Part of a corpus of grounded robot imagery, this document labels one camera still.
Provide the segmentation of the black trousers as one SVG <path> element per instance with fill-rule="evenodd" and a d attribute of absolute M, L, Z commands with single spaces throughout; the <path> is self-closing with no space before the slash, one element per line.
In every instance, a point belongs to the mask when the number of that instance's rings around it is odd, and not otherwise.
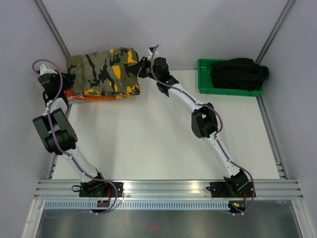
<path fill-rule="evenodd" d="M 269 78 L 269 68 L 249 58 L 236 58 L 211 63 L 214 88 L 259 91 Z"/>

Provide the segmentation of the camouflage yellow green trousers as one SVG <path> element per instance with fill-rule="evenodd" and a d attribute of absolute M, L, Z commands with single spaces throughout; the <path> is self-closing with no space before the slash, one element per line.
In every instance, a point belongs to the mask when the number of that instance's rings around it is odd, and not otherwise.
<path fill-rule="evenodd" d="M 140 94 L 136 75 L 128 68 L 139 62 L 133 48 L 70 56 L 66 59 L 67 73 L 75 75 L 69 92 L 74 97 L 126 98 Z"/>

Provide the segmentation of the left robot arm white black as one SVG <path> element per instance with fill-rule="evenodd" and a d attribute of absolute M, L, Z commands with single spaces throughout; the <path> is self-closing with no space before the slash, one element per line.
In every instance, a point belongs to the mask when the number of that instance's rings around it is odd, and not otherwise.
<path fill-rule="evenodd" d="M 79 175 L 81 183 L 77 190 L 81 197 L 102 197 L 108 185 L 101 173 L 86 159 L 77 144 L 77 135 L 66 112 L 68 100 L 60 85 L 60 75 L 54 70 L 44 70 L 38 81 L 44 88 L 45 112 L 33 119 L 33 125 L 49 153 L 60 155 Z"/>

